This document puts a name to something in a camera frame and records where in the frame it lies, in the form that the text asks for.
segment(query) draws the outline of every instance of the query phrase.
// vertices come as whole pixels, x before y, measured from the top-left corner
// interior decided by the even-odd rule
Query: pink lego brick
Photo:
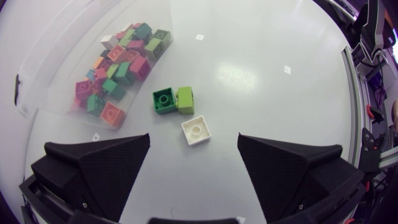
[[[122,123],[124,115],[126,115],[126,113],[123,110],[107,102],[100,117],[108,124],[118,127]]]
[[[107,72],[112,64],[113,64],[112,60],[106,59],[102,61],[102,63],[98,66],[98,68],[104,68],[105,72]]]
[[[144,57],[138,56],[130,66],[129,70],[138,80],[145,80],[150,72],[148,60]]]
[[[124,60],[125,62],[130,62],[133,63],[133,61],[139,56],[139,53],[136,52],[135,50],[129,50],[127,51],[127,57]]]
[[[124,49],[120,45],[114,46],[114,48],[108,53],[108,58],[110,58],[116,64],[124,62],[126,57],[127,57],[126,49]]]
[[[90,88],[91,88],[91,94],[95,94],[99,97],[104,97],[105,92],[102,89],[102,85],[100,85],[99,83],[92,83]]]
[[[84,100],[91,94],[91,89],[90,89],[90,81],[85,80],[82,82],[76,82],[76,98],[78,100]]]
[[[99,68],[95,70],[94,73],[94,83],[93,85],[99,85],[102,86],[102,84],[105,82],[105,80],[108,78],[106,76],[106,71],[105,68]]]
[[[134,24],[132,28],[133,28],[133,29],[137,29],[137,28],[140,27],[141,25],[142,25],[142,23],[139,22],[139,23]]]
[[[121,40],[121,39],[124,37],[124,35],[126,35],[126,31],[122,31],[122,32],[116,34],[115,37],[116,37],[118,40]]]
[[[76,97],[75,99],[73,99],[73,101],[75,102],[75,104],[83,109],[87,109],[87,99],[84,100],[78,100]]]
[[[145,42],[143,40],[130,41],[130,43],[129,43],[129,45],[127,45],[126,49],[138,51],[142,57],[147,56],[147,52],[145,51]]]

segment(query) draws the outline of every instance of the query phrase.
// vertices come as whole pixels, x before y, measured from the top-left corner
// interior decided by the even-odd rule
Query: white lego brick
[[[181,126],[188,145],[190,146],[209,140],[211,137],[210,131],[207,128],[207,124],[203,116],[186,121],[182,123]]]
[[[119,41],[117,40],[117,38],[113,35],[106,35],[102,38],[101,40],[102,45],[104,45],[104,47],[107,50],[112,50],[114,46],[116,46],[116,44],[119,43]]]
[[[121,32],[127,31],[128,28],[130,28],[130,27],[132,27],[132,26],[133,26],[133,24],[126,24],[120,31],[121,31]]]

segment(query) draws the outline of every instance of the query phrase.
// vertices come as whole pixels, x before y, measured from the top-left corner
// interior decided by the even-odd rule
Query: pile of lego bricks
[[[151,67],[170,45],[171,33],[152,29],[146,23],[128,24],[116,35],[103,37],[105,49],[86,79],[75,85],[74,103],[111,126],[118,127],[126,112],[111,103],[120,101],[134,80],[144,81]]]

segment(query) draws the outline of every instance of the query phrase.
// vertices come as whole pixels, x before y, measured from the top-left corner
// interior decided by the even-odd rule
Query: black cable
[[[384,75],[383,75],[383,67],[381,66],[381,62],[380,62],[380,56],[377,57],[377,60],[379,61],[379,66],[380,66],[380,74],[381,74],[381,88],[384,87]],[[379,94],[379,99],[378,102],[381,102],[382,100],[382,94]]]

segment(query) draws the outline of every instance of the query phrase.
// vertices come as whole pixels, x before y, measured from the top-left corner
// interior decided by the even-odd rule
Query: metal frame
[[[387,169],[396,165],[398,165],[398,147],[383,152],[380,155],[380,169]]]
[[[341,54],[346,67],[351,98],[351,143],[348,162],[358,167],[361,156],[362,129],[366,128],[371,132],[372,126],[370,118],[366,116],[366,105],[369,104],[368,84],[358,75],[352,53],[353,51],[346,47]]]

